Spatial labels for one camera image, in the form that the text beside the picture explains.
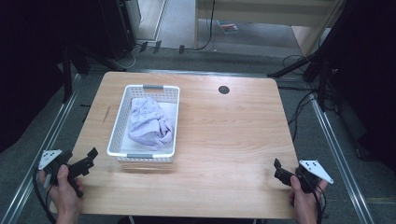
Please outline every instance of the white plastic basket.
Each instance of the white plastic basket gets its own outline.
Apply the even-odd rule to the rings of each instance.
[[[180,88],[176,86],[126,86],[108,143],[107,154],[117,157],[118,161],[172,162],[176,147],[179,96]],[[174,128],[173,141],[160,150],[140,145],[128,137],[128,118],[132,111],[132,99],[143,97],[151,97],[156,100],[163,113],[171,120]]]

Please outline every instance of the person's right hand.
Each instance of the person's right hand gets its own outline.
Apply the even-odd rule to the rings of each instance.
[[[290,178],[292,190],[289,194],[290,202],[294,206],[294,217],[299,224],[316,224],[317,223],[317,201],[313,193],[304,193],[301,189],[300,180],[293,175]],[[321,180],[318,186],[325,190],[328,183]],[[316,194],[320,200],[321,190],[317,188]]]
[[[69,170],[66,165],[59,168],[57,178],[58,186],[51,186],[49,189],[49,196],[54,202],[58,210],[58,218],[56,223],[78,223],[79,214],[82,209],[82,201],[77,196],[75,190],[67,181]],[[44,171],[40,172],[41,183],[44,183],[46,174]],[[78,190],[82,191],[82,183],[77,178],[75,179]]]

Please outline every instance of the wooden desk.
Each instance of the wooden desk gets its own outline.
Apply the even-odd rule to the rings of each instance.
[[[124,166],[106,154],[128,84],[180,87],[173,163]],[[228,94],[219,93],[223,85]],[[279,158],[292,170],[297,159],[272,79],[107,73],[70,162],[92,147],[99,155],[81,177],[85,214],[292,217],[290,188],[274,178],[273,164]]]
[[[338,19],[345,0],[217,0],[214,20],[290,25],[304,56],[315,50],[326,28]],[[199,19],[210,19],[213,1],[195,1],[194,47]]]

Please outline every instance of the cloth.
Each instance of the cloth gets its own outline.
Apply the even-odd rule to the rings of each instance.
[[[151,97],[132,100],[129,125],[129,138],[155,150],[166,146],[173,139],[171,121]]]

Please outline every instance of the garment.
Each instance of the garment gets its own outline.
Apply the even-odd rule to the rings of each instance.
[[[171,121],[153,98],[132,100],[128,137],[155,150],[160,150],[172,141]]]

